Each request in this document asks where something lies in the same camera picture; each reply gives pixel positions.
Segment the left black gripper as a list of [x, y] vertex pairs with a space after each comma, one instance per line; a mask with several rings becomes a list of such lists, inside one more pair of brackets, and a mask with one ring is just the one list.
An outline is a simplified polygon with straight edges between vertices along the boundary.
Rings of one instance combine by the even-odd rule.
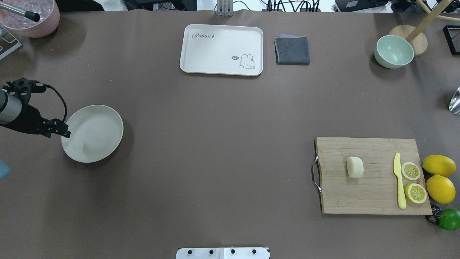
[[51, 137], [58, 134], [70, 138], [68, 125], [59, 119], [45, 119], [29, 104], [33, 93], [44, 93], [51, 86], [21, 78], [7, 81], [2, 87], [2, 126], [17, 132]]

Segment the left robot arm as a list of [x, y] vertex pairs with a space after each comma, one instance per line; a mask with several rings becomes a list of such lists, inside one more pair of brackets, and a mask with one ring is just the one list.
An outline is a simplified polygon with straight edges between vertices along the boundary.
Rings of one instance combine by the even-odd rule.
[[[33, 93], [44, 93], [46, 89], [53, 90], [62, 100], [64, 105], [64, 118], [59, 120], [45, 119], [38, 109], [29, 104]], [[62, 95], [52, 86], [36, 80], [20, 78], [16, 81], [6, 81], [0, 94], [0, 124], [11, 130], [32, 134], [43, 135], [50, 138], [52, 134], [70, 138], [71, 132], [65, 123], [67, 118], [67, 105]]]

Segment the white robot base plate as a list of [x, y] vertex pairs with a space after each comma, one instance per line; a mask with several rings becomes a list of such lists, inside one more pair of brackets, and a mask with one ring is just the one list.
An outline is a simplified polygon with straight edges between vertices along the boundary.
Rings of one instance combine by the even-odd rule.
[[182, 248], [176, 259], [270, 259], [270, 249], [265, 247], [200, 247]]

